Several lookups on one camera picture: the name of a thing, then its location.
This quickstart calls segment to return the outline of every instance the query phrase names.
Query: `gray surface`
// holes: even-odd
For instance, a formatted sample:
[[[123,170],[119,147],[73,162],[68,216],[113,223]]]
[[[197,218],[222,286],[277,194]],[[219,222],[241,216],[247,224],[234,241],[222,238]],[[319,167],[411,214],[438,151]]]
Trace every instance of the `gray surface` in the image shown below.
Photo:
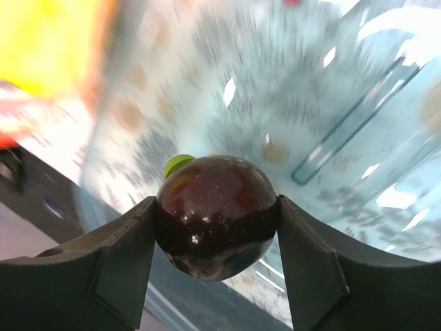
[[[0,260],[35,256],[57,243],[28,221],[0,203]],[[144,311],[141,331],[166,331],[167,328]]]

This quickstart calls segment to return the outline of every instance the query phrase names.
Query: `floral pattern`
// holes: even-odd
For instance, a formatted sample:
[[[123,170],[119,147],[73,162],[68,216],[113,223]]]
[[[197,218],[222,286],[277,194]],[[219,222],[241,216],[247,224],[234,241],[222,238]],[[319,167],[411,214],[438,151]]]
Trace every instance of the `floral pattern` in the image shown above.
[[[399,23],[408,6],[438,12],[439,1],[177,3],[150,1],[127,77],[110,97],[110,105],[128,98],[142,124],[126,130],[103,113],[83,166],[86,190],[125,212],[156,194],[174,155],[232,154],[262,168],[278,193],[363,243],[441,258],[441,186],[434,180],[441,150],[437,126],[426,125],[433,116],[421,115],[441,80],[441,62],[421,65],[410,48],[402,52],[416,40],[411,28],[368,31],[391,12]],[[142,84],[130,68],[144,72]],[[277,238],[225,284],[291,326]]]

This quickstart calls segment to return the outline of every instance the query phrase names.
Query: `yellow object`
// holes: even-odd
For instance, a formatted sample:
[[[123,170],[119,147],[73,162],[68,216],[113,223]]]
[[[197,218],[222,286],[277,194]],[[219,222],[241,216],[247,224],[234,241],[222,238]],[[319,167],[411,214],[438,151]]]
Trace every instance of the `yellow object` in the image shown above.
[[[99,1],[2,1],[0,79],[40,98],[75,89],[93,56]]]

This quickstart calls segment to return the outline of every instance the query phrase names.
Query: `clear plastic tray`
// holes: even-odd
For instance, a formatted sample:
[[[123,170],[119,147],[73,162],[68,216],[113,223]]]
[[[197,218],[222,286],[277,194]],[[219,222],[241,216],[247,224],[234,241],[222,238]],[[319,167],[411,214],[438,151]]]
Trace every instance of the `clear plastic tray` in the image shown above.
[[[439,1],[148,2],[84,190],[123,213],[156,194],[174,155],[232,154],[336,229],[441,259]],[[85,228],[110,220],[100,213]],[[225,284],[291,327],[277,239]]]

